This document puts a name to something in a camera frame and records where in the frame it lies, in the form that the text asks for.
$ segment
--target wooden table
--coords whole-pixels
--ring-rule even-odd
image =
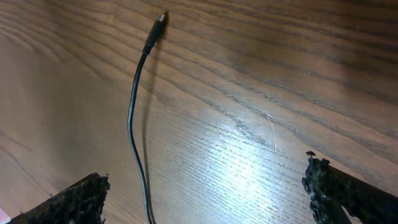
[[[314,223],[306,151],[398,195],[398,3],[0,1],[0,207],[109,174],[107,223],[145,223],[134,117],[163,223]]]

